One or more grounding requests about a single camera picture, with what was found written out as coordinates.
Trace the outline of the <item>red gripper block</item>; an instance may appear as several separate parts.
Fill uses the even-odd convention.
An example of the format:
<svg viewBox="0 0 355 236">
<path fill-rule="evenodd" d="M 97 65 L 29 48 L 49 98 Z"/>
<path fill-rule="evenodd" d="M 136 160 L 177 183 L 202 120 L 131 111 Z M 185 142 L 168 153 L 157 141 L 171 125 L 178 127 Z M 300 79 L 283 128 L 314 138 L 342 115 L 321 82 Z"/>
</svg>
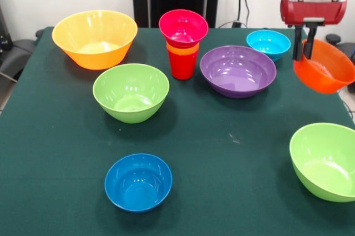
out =
<svg viewBox="0 0 355 236">
<path fill-rule="evenodd" d="M 302 59 L 302 52 L 311 59 L 315 35 L 318 26 L 307 26 L 309 33 L 302 44 L 302 25 L 316 23 L 320 26 L 339 24 L 344 17 L 347 0 L 281 0 L 282 21 L 288 26 L 295 26 L 293 46 L 294 61 Z"/>
</svg>

